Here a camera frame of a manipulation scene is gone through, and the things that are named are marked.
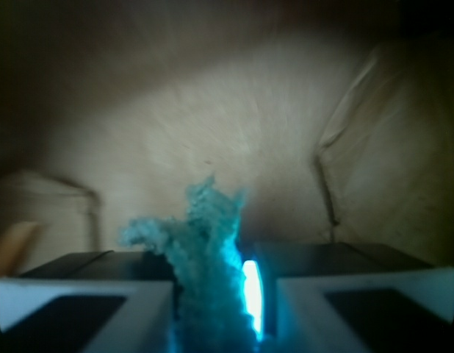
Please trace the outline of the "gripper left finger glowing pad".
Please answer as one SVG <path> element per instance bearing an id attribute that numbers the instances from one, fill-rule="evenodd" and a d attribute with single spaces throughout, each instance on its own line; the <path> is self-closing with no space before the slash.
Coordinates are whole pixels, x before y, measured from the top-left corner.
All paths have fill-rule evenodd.
<path id="1" fill-rule="evenodd" d="M 160 255 L 67 254 L 0 278 L 0 352 L 174 352 L 174 294 Z"/>

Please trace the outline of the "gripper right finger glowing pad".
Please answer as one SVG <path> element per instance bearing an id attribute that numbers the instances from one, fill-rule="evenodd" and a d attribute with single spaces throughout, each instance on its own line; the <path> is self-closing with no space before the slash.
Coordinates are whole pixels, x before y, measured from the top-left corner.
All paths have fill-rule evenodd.
<path id="1" fill-rule="evenodd" d="M 258 242 L 263 352 L 454 352 L 454 267 L 379 243 Z"/>

